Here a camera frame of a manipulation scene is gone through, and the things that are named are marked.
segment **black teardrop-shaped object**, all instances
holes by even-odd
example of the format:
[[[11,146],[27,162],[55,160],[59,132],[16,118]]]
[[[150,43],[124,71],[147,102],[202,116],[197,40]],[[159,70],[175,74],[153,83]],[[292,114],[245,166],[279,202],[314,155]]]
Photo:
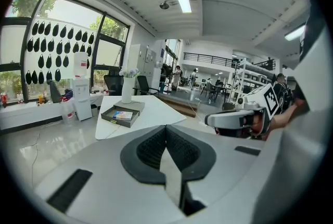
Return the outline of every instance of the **black teardrop-shaped object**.
[[[39,84],[43,84],[44,83],[44,75],[43,75],[42,71],[40,71],[40,74],[38,76],[38,83]]]
[[[38,52],[40,50],[40,38],[37,38],[37,40],[33,44],[33,50],[35,52]]]
[[[38,67],[39,68],[43,68],[44,67],[44,57],[43,55],[40,56],[39,60],[38,60]]]
[[[85,32],[83,35],[82,35],[82,42],[86,42],[88,39],[88,32]]]
[[[65,44],[63,51],[65,52],[65,54],[68,54],[71,51],[71,44],[69,41]]]
[[[31,31],[31,34],[32,35],[36,35],[37,34],[37,31],[38,31],[38,25],[40,24],[40,22],[39,21],[37,21],[34,25],[33,25],[33,27],[32,27],[32,31]]]
[[[48,80],[52,80],[52,73],[51,73],[50,70],[48,70],[48,72],[47,72],[47,74],[46,74],[46,82],[47,82]]]
[[[82,31],[79,30],[79,31],[77,32],[77,34],[75,35],[75,39],[76,39],[77,41],[79,41],[81,38],[82,38]]]
[[[94,42],[94,33],[92,33],[90,35],[88,42],[89,42],[89,44],[93,44],[93,42]]]
[[[88,54],[88,56],[92,55],[92,47],[90,45],[88,46],[87,54]]]
[[[57,58],[56,58],[56,66],[57,66],[58,68],[61,67],[61,56],[60,56],[60,55],[58,55]]]
[[[28,40],[27,50],[28,50],[28,52],[31,52],[33,50],[33,38],[31,38],[30,40]]]
[[[72,39],[73,38],[73,34],[74,34],[74,28],[71,28],[71,30],[67,34],[67,38],[68,39]]]
[[[84,46],[84,43],[81,45],[80,52],[85,52],[85,46]]]
[[[53,52],[53,50],[54,50],[54,40],[53,39],[48,42],[47,49],[49,52]]]
[[[74,47],[73,47],[73,53],[76,53],[79,51],[79,44],[78,43],[75,43],[74,44]]]
[[[45,30],[44,30],[44,35],[48,36],[50,34],[50,31],[51,31],[51,22],[49,22],[46,25]]]
[[[44,32],[44,28],[45,28],[45,21],[43,21],[43,22],[40,24],[40,26],[39,26],[39,28],[38,28],[38,33],[39,33],[39,34],[42,34],[42,33]]]
[[[61,73],[59,69],[57,69],[56,72],[54,73],[54,78],[56,79],[56,81],[61,80]]]
[[[62,41],[57,44],[57,54],[60,55],[62,53]]]
[[[55,37],[58,35],[58,32],[59,32],[59,24],[56,24],[54,27],[53,27],[53,31],[52,31],[52,36]]]
[[[31,80],[32,80],[32,82],[33,82],[34,84],[37,84],[37,83],[38,83],[37,73],[36,73],[35,70],[32,72]]]
[[[61,32],[60,32],[60,37],[64,38],[66,36],[66,25],[62,28]]]
[[[62,65],[67,68],[69,64],[68,56],[66,55],[65,58],[63,59]]]
[[[27,84],[31,84],[31,74],[30,74],[30,70],[28,70],[27,74],[25,74],[25,82]]]
[[[41,42],[41,51],[45,52],[46,51],[46,38],[43,38]]]
[[[51,68],[51,66],[52,66],[52,57],[51,55],[48,55],[48,58],[46,60],[46,67]]]

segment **black window frame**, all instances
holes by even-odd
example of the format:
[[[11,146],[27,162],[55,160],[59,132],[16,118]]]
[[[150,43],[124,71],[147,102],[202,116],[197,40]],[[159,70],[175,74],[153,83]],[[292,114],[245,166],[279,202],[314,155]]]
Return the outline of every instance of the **black window frame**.
[[[81,2],[79,0],[66,0],[66,1],[73,2],[75,4],[84,6],[86,8],[89,8],[89,9],[97,12],[97,13],[100,13],[102,15],[101,22],[100,22],[99,27],[97,29],[95,46],[94,46],[93,56],[92,56],[91,78],[90,78],[90,86],[92,87],[94,85],[94,70],[109,70],[110,71],[110,69],[114,69],[114,68],[120,69],[120,67],[122,66],[123,61],[124,61],[125,47],[126,47],[126,43],[127,43],[127,39],[128,39],[128,36],[129,36],[131,26],[125,24],[124,22],[120,21],[119,19],[117,19],[117,18],[115,18],[111,15],[108,15],[106,12],[103,12],[102,10],[100,10],[100,9],[94,7],[94,6],[91,6],[89,4],[86,4],[84,2]],[[44,0],[38,0],[37,4],[35,5],[35,8],[32,12],[31,17],[3,17],[2,21],[1,21],[1,24],[0,24],[1,29],[2,29],[3,26],[9,26],[9,25],[25,25],[26,26],[25,33],[24,33],[23,40],[22,40],[22,46],[21,46],[20,63],[9,63],[9,64],[0,65],[0,72],[20,70],[20,72],[21,72],[22,94],[23,94],[24,103],[33,102],[33,101],[38,100],[36,98],[29,98],[28,97],[28,88],[27,88],[27,85],[25,84],[25,75],[24,75],[24,56],[25,56],[25,49],[26,49],[27,40],[28,40],[30,29],[31,29],[31,25],[33,23],[33,20],[37,16],[38,10],[42,6],[43,2],[44,2]],[[104,20],[105,20],[106,16],[115,20],[116,22],[121,23],[126,28],[128,28],[125,42],[122,42],[122,41],[117,40],[115,38],[112,38],[110,36],[101,34],[101,28],[103,26],[103,23],[104,23]],[[98,42],[99,42],[100,38],[102,40],[107,41],[107,42],[111,42],[113,44],[121,46],[121,56],[120,56],[120,59],[119,59],[119,67],[103,66],[103,65],[96,64],[96,57],[97,57],[97,51],[98,51]],[[12,103],[8,103],[7,105],[17,104],[17,103],[18,102],[12,102]]]

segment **vase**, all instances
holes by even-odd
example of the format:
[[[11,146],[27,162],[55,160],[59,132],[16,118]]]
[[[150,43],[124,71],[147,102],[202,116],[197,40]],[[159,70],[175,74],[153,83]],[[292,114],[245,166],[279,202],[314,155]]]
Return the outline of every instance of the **vase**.
[[[134,83],[135,83],[135,78],[124,77],[124,84],[121,92],[122,103],[129,104],[132,101]]]

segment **potted plant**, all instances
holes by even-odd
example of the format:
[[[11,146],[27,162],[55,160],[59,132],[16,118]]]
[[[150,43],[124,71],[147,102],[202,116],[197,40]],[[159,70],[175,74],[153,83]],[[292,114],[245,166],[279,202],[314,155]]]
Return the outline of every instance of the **potted plant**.
[[[123,89],[121,92],[121,102],[129,104],[132,101],[132,92],[135,83],[135,78],[140,74],[137,68],[129,69],[122,68],[119,72],[120,76],[124,77]]]

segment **railing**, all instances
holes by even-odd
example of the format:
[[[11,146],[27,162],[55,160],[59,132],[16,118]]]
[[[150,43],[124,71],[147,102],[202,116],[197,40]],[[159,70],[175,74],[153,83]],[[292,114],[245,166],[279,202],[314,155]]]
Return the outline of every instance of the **railing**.
[[[192,54],[192,53],[184,53],[184,60],[205,62],[205,63],[211,63],[232,68],[234,68],[235,64],[237,63],[236,61],[233,61],[232,59],[229,58],[212,56],[212,55]]]
[[[254,65],[265,68],[267,70],[274,70],[275,69],[275,60],[271,59],[271,60],[267,60],[264,62],[256,63]]]

